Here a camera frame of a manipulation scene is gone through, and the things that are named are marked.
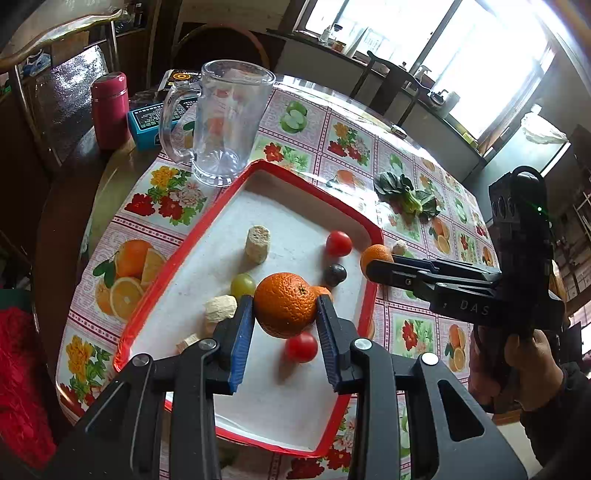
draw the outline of blue box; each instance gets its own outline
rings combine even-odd
[[[195,102],[197,102],[197,97],[185,98],[178,103],[174,110],[172,128]],[[129,131],[138,150],[147,150],[160,146],[158,129],[160,127],[162,105],[162,103],[157,103],[156,105],[143,106],[127,112]]]

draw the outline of human hand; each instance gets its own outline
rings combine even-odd
[[[486,371],[483,356],[470,338],[470,377],[468,390],[481,405],[488,405],[501,391],[501,386]],[[525,411],[536,410],[546,405],[558,393],[563,372],[556,365],[550,344],[541,330],[534,330],[532,338],[521,341],[511,335],[505,344],[505,361],[519,372],[519,390],[516,400]]]

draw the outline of glass mug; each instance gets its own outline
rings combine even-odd
[[[215,60],[201,68],[201,81],[178,82],[164,100],[160,141],[176,163],[191,162],[205,185],[225,187],[244,170],[256,131],[271,95],[275,74],[237,60]],[[199,96],[193,148],[171,142],[171,119],[184,98]]]

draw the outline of red tomato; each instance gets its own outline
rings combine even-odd
[[[310,332],[301,332],[285,342],[285,354],[290,360],[305,364],[318,353],[318,341]]]
[[[326,252],[334,257],[349,255],[353,249],[353,242],[345,232],[335,230],[326,239]]]

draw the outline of pink bottle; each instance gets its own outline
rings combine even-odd
[[[113,72],[97,78],[90,87],[92,121],[101,150],[116,150],[129,138],[127,77]]]

